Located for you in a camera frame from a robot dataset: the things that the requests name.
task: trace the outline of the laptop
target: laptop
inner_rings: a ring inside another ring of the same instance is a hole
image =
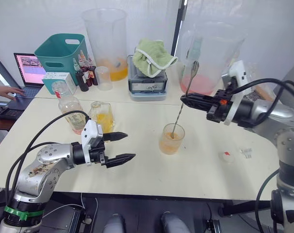
[[[8,108],[25,110],[43,86],[42,79],[46,72],[34,54],[14,53],[14,56],[24,82],[25,96],[16,94],[16,101],[9,102]]]

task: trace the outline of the large plastic beaker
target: large plastic beaker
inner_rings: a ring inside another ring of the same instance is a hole
[[[245,40],[245,32],[236,27],[216,21],[196,25],[194,31],[186,32],[181,39],[180,60],[185,69],[180,83],[186,92],[193,61],[199,62],[199,70],[193,78],[189,93],[210,95]]]
[[[127,76],[126,12],[113,8],[82,13],[96,66],[107,67],[112,81]]]

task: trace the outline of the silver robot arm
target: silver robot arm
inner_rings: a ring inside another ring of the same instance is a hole
[[[181,101],[188,107],[206,111],[208,120],[217,123],[223,121],[226,125],[237,123],[276,146],[280,167],[278,190],[272,192],[271,216],[284,226],[285,233],[294,233],[294,109],[278,104],[265,121],[252,126],[250,122],[255,122],[260,114],[266,113],[272,103],[265,100],[243,100],[247,92],[234,96],[228,94],[247,82],[245,75],[243,63],[239,61],[230,69],[227,76],[230,82],[226,90],[218,90],[213,97],[191,93],[183,95]]]
[[[135,156],[122,154],[108,159],[104,154],[104,141],[120,140],[127,134],[103,133],[101,126],[92,120],[86,123],[81,136],[82,144],[76,142],[43,147],[35,161],[20,173],[14,197],[4,209],[0,233],[38,232],[46,203],[64,171],[85,163],[118,166]]]

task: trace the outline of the teal basket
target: teal basket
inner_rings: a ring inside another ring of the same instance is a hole
[[[69,72],[76,85],[73,58],[78,61],[80,50],[87,55],[85,38],[81,34],[52,35],[35,51],[46,72]]]

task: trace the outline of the white box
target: white box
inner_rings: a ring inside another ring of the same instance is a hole
[[[55,94],[52,89],[52,83],[55,81],[61,81],[61,80],[66,82],[69,88],[69,91],[72,94],[74,94],[77,87],[74,84],[73,79],[69,72],[46,72],[46,74],[44,75],[44,78],[42,79],[44,85],[46,86],[46,88],[52,95]]]

